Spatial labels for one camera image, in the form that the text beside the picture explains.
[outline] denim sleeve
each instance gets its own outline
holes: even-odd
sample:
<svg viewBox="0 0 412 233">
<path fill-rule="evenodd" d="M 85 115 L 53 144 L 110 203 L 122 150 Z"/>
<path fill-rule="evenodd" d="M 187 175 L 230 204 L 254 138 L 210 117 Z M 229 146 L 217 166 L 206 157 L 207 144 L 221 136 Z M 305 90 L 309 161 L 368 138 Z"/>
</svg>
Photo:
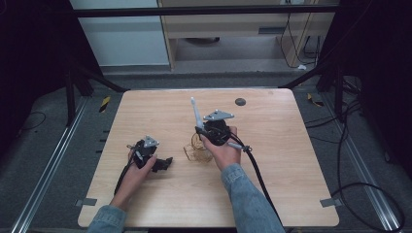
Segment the denim sleeve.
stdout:
<svg viewBox="0 0 412 233">
<path fill-rule="evenodd" d="M 126 212 L 114 206 L 103 206 L 99 209 L 87 232 L 122 232 Z"/>
<path fill-rule="evenodd" d="M 239 233 L 285 232 L 269 202 L 239 164 L 232 164 L 222 171 L 222 182 L 229 194 Z"/>
</svg>

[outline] wooden table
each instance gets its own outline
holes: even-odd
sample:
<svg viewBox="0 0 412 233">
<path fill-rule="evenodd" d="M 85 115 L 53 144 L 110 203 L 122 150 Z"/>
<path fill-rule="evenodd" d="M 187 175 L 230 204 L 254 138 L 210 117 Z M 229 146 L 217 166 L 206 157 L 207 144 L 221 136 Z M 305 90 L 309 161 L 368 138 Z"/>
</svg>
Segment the wooden table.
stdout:
<svg viewBox="0 0 412 233">
<path fill-rule="evenodd" d="M 190 97 L 202 116 L 216 109 L 235 115 L 228 125 L 253 148 L 253 155 L 268 192 L 285 226 L 334 226 L 334 207 L 323 208 L 330 198 L 317 157 L 302 118 L 288 89 L 184 89 L 133 90 L 122 97 L 119 110 L 101 155 L 80 226 L 88 226 L 97 210 L 110 203 L 128 148 L 146 135 L 160 142 L 158 158 L 173 156 L 167 171 L 150 173 L 129 210 L 126 226 L 232 227 L 234 220 L 227 193 L 215 162 L 189 161 L 184 146 L 194 133 Z M 235 100 L 244 98 L 245 106 Z M 242 166 L 260 189 L 246 153 Z"/>
</svg>

